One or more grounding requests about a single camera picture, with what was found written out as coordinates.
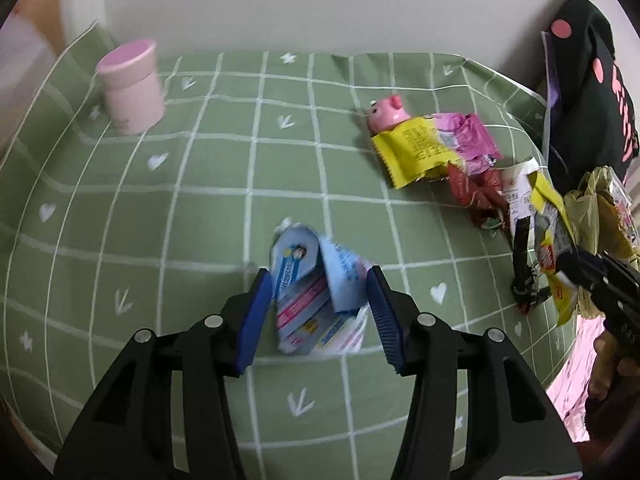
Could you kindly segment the right hand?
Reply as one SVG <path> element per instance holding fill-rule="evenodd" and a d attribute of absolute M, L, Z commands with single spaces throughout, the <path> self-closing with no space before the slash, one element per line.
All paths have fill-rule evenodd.
<path fill-rule="evenodd" d="M 593 343 L 596 358 L 589 379 L 590 398 L 602 401 L 608 395 L 616 375 L 638 377 L 639 363 L 622 349 L 615 337 L 605 330 Z"/>

